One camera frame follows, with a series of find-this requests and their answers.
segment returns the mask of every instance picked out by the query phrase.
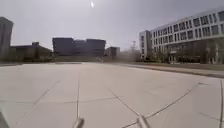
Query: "sun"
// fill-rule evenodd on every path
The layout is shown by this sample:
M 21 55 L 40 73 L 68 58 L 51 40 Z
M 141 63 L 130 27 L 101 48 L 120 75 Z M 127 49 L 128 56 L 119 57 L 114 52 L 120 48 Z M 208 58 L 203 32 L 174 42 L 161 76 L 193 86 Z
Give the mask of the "sun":
M 91 1 L 90 6 L 91 6 L 92 8 L 94 8 L 95 5 L 94 5 L 93 1 Z

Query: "paved plaza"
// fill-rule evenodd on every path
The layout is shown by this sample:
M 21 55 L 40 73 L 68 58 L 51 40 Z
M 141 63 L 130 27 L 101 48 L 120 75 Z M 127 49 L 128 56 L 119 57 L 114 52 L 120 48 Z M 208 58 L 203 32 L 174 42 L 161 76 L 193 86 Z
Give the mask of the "paved plaza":
M 97 63 L 0 66 L 0 109 L 10 128 L 218 128 L 219 78 Z

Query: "concrete ground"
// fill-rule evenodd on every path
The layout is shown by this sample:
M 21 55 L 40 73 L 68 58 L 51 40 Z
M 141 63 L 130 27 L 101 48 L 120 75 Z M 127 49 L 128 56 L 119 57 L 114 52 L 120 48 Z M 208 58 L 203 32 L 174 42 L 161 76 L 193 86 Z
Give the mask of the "concrete ground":
M 146 64 L 143 65 L 143 64 L 137 64 L 137 63 L 135 63 L 135 64 L 113 63 L 113 64 L 126 66 L 126 67 L 135 67 L 135 68 L 151 69 L 151 70 L 158 70 L 158 71 L 167 71 L 167 72 L 176 72 L 176 73 L 185 73 L 185 74 L 192 74 L 192 75 L 224 78 L 224 71 L 222 69 L 220 69 L 220 70 L 217 70 L 217 69 L 215 69 L 215 70 L 193 69 L 193 68 L 189 68 L 189 66 L 188 67 L 186 66 L 186 68 L 184 68 L 184 67 L 175 67 L 175 65 L 173 65 L 173 67 L 171 67 L 171 66 L 161 66 L 161 65 L 160 66 L 153 66 L 153 65 L 146 65 Z
M 218 128 L 222 79 L 119 65 L 0 67 L 0 109 L 11 128 Z

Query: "sky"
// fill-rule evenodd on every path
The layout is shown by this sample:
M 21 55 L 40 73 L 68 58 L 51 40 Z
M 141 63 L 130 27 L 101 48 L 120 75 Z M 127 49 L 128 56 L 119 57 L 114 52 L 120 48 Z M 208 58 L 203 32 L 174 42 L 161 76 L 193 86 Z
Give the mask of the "sky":
M 139 32 L 224 6 L 224 0 L 0 0 L 0 16 L 13 21 L 11 45 L 52 37 L 104 39 L 128 49 Z

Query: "gray building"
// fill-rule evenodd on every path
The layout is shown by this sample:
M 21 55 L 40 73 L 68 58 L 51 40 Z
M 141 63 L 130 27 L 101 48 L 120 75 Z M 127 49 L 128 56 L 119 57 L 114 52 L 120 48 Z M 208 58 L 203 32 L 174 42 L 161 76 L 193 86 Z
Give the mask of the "gray building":
M 52 60 L 52 50 L 41 46 L 39 42 L 11 46 L 7 59 L 16 62 L 46 62 Z
M 139 45 L 141 58 L 146 59 L 150 58 L 152 55 L 152 42 L 151 42 L 151 33 L 150 31 L 143 31 L 139 34 Z
M 170 62 L 198 60 L 201 63 L 224 63 L 224 7 L 202 12 L 149 31 L 150 38 L 140 33 L 140 49 L 145 56 L 153 51 L 157 58 Z
M 102 57 L 105 51 L 105 40 L 73 38 L 53 38 L 55 56 L 93 56 Z
M 116 59 L 120 54 L 119 47 L 109 47 L 105 50 L 105 56 L 110 59 Z
M 0 60 L 6 59 L 9 53 L 13 22 L 0 17 Z

